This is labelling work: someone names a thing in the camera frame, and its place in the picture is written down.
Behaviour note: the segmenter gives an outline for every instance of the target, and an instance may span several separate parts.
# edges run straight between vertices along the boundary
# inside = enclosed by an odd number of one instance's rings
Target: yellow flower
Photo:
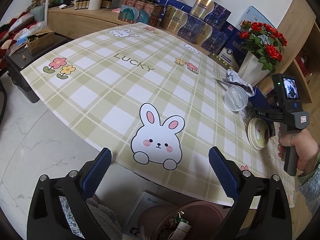
[[[73,65],[69,65],[69,66],[64,66],[62,67],[62,70],[60,71],[61,74],[66,74],[66,75],[70,75],[71,72],[75,71],[76,68],[73,67]]]
[[[182,59],[176,58],[175,62],[178,63],[178,64],[181,64],[181,65],[184,65],[184,61]]]

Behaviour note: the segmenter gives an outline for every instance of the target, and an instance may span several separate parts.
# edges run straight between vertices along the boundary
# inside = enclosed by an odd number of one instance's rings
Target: plaid table mat
[[[243,117],[223,103],[213,78],[226,70],[192,46],[143,23],[74,40],[22,72],[71,130],[136,174],[177,192],[232,205],[208,162],[217,146],[255,176],[279,174],[290,206],[294,178],[283,171],[277,137],[258,152]],[[252,203],[257,207],[258,198]]]

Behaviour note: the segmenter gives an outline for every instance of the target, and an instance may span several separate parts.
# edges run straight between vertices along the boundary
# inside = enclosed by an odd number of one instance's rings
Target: green plaid pattern
[[[224,90],[212,78],[226,70],[202,53],[161,30],[154,33],[137,23],[103,30],[72,41],[41,57],[21,73],[41,100],[76,134],[97,150],[108,147],[113,159],[131,171],[164,187],[210,202],[232,205],[208,162],[217,146],[239,167],[247,165],[260,177],[279,174],[290,206],[294,206],[294,179],[283,171],[277,156],[277,137],[262,151],[252,149],[243,117],[223,102]],[[130,29],[137,36],[115,37],[109,30]],[[75,71],[68,78],[43,71],[57,57],[67,58]],[[192,63],[195,74],[186,65]],[[185,120],[177,134],[182,160],[169,171],[157,163],[142,165],[133,159],[131,140],[142,126],[139,110],[149,102],[161,124],[172,116]],[[258,198],[252,203],[257,207]]]

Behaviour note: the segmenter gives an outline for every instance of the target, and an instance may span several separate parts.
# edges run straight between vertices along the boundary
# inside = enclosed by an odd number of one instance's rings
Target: black storage box
[[[48,52],[62,46],[63,44],[68,43],[71,39],[62,37],[59,35],[55,35],[55,43],[47,48],[37,52],[34,55],[31,55],[28,49],[25,49],[24,46],[18,49],[15,53],[9,56],[10,50],[4,56],[4,59],[7,61],[7,67],[9,76],[12,79],[13,84],[18,86],[19,90],[30,100],[30,102],[35,103],[39,101],[39,97],[34,93],[32,88],[29,86],[27,81],[21,75],[20,71],[27,66],[29,66],[32,62],[36,61],[38,58],[47,54]]]

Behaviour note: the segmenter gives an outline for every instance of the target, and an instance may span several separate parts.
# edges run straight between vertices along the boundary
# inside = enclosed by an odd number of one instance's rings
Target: metal screw
[[[278,175],[273,175],[272,178],[275,180],[275,181],[279,181],[280,180],[280,177]]]
[[[250,172],[250,171],[247,171],[247,170],[242,171],[242,174],[243,174],[243,176],[245,176],[245,177],[250,177],[250,176],[251,176],[251,172]]]
[[[41,177],[40,177],[40,180],[41,181],[45,181],[47,179],[47,175],[42,175]]]
[[[78,175],[78,171],[70,171],[69,172],[69,176],[72,177],[72,178],[77,176],[77,175]]]

